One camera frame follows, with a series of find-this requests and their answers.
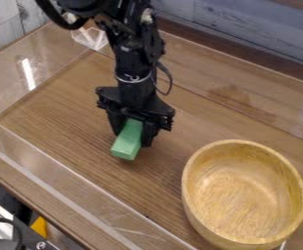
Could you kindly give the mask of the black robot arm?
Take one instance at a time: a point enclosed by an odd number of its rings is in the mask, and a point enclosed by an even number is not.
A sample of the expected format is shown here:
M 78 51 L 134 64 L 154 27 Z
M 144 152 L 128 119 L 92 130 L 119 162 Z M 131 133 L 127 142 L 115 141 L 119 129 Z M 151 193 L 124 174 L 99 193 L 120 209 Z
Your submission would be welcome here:
M 162 100 L 156 73 L 166 71 L 160 63 L 164 40 L 160 37 L 151 0 L 59 0 L 64 11 L 94 20 L 104 31 L 115 56 L 112 87 L 100 86 L 98 107 L 107 112 L 115 134 L 128 120 L 143 123 L 142 145 L 150 147 L 162 130 L 172 128 L 175 109 Z

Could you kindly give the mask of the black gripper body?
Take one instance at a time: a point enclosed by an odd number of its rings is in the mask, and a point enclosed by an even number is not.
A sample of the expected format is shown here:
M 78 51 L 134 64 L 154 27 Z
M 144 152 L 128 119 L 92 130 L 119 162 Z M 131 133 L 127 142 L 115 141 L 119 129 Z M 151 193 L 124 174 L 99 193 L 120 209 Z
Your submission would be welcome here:
M 156 124 L 159 130 L 172 128 L 175 109 L 156 94 L 155 77 L 140 82 L 118 81 L 116 87 L 96 87 L 96 105 L 106 112 L 124 108 L 128 118 Z

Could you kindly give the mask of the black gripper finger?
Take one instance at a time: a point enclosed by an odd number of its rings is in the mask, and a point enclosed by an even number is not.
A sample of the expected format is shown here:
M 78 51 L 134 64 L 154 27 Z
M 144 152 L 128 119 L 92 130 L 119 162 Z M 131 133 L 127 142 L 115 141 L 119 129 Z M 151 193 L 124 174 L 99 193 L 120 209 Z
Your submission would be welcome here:
M 119 135 L 128 120 L 127 110 L 114 109 L 107 111 L 108 122 L 115 135 Z
M 146 121 L 143 125 L 142 134 L 142 145 L 143 147 L 150 147 L 152 145 L 152 140 L 156 137 L 159 128 L 155 123 Z

